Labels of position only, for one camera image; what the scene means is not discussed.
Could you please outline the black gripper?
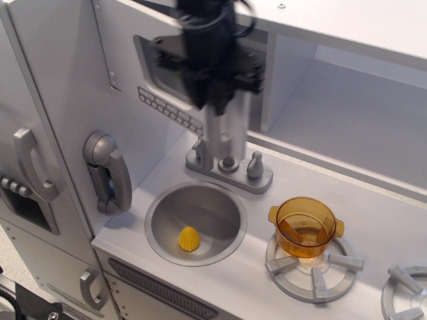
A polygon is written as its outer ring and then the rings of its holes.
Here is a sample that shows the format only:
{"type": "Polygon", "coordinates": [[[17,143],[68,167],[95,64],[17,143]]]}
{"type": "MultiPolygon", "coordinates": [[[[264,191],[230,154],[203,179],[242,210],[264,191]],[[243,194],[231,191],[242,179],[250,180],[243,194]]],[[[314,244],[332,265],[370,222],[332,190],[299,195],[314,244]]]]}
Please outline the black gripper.
{"type": "Polygon", "coordinates": [[[211,105],[215,115],[224,115],[235,90],[262,90],[262,62],[223,27],[184,29],[154,38],[150,47],[160,67],[179,72],[198,109],[211,105]]]}

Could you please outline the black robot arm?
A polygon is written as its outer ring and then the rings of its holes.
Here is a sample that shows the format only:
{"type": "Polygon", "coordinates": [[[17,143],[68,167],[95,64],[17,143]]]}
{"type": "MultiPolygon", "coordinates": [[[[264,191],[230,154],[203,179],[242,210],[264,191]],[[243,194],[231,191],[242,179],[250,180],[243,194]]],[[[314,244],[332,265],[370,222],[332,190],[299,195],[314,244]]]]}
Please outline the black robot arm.
{"type": "Polygon", "coordinates": [[[181,35],[156,37],[150,45],[160,67],[179,71],[198,109],[224,115],[235,91],[261,91],[262,63],[238,43],[256,22],[239,30],[233,1],[178,1],[175,16],[181,35]]]}

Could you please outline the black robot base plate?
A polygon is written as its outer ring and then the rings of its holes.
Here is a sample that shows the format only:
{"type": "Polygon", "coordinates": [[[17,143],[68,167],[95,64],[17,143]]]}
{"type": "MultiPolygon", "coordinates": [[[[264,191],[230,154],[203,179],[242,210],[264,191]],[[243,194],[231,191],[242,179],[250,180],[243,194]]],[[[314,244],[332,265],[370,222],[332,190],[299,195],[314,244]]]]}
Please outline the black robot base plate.
{"type": "Polygon", "coordinates": [[[50,303],[3,275],[1,319],[68,319],[60,303],[50,303]]]}

